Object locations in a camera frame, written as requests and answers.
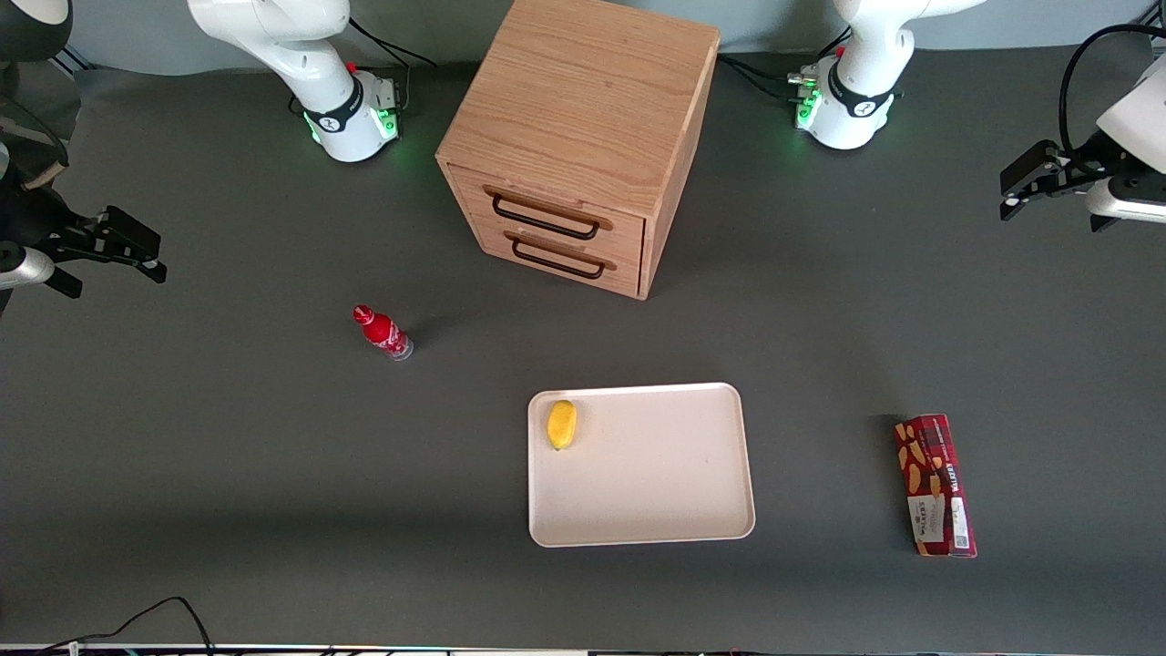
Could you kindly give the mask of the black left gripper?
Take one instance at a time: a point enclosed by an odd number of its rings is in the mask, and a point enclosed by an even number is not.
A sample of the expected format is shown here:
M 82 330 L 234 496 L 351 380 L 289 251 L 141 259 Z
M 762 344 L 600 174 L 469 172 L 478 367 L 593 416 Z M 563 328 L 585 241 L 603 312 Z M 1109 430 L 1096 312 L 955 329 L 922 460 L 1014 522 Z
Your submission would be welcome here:
M 1059 128 L 1059 133 L 1061 149 L 1058 142 L 1038 141 L 1002 170 L 1002 221 L 1014 219 L 1032 202 L 1084 192 L 1094 182 L 1121 171 L 1131 158 L 1128 149 L 1103 131 L 1094 131 L 1079 146 L 1070 144 L 1067 128 Z

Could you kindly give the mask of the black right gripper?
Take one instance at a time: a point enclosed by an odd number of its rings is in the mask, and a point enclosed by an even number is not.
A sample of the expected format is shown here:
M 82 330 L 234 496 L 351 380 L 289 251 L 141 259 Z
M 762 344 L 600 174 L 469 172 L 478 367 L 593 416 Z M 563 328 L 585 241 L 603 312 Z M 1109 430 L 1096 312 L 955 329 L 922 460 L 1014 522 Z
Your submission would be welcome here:
M 1 192 L 1 241 L 15 242 L 45 254 L 54 262 L 80 259 L 93 248 L 103 261 L 132 266 L 152 282 L 166 282 L 168 269 L 162 264 L 162 238 L 128 212 L 107 205 L 94 219 L 75 213 L 58 193 L 45 186 L 24 190 L 5 186 Z M 70 299 L 78 299 L 82 280 L 59 267 L 41 274 L 41 283 Z

